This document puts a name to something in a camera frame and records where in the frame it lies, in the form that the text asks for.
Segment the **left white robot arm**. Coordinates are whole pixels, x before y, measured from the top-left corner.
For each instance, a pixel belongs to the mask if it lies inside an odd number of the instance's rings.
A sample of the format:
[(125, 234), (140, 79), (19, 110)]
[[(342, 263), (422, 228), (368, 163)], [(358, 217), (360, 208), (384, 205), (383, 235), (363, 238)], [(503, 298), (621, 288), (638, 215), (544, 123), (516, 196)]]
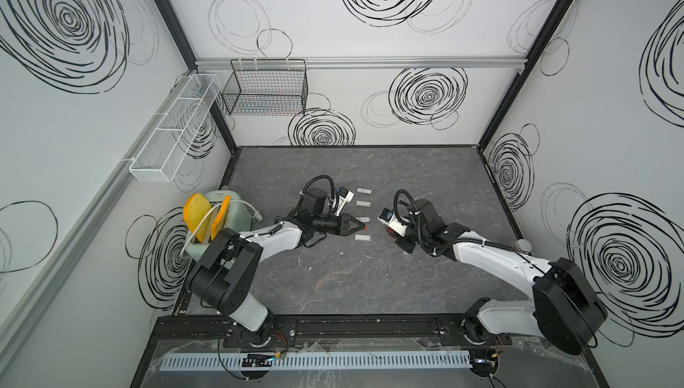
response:
[(310, 188), (287, 216), (269, 227), (223, 229), (191, 269), (185, 289), (254, 336), (269, 336), (273, 313), (251, 293), (258, 265), (276, 254), (317, 245), (317, 235), (326, 239), (364, 231), (364, 222), (342, 211), (353, 197), (347, 188)]

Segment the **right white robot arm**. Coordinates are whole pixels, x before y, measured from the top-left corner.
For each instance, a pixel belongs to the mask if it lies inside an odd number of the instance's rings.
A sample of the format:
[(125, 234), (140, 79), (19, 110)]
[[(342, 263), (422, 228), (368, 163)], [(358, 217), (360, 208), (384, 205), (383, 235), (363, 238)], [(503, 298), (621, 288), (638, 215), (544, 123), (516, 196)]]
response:
[(525, 240), (502, 245), (458, 222), (445, 223), (427, 199), (397, 201), (381, 211), (379, 221), (407, 254), (420, 248), (430, 257), (479, 268), (525, 295), (516, 301), (483, 297), (470, 306), (460, 326), (474, 345), (500, 335), (534, 336), (578, 355), (607, 320), (607, 307), (575, 263), (531, 256)]

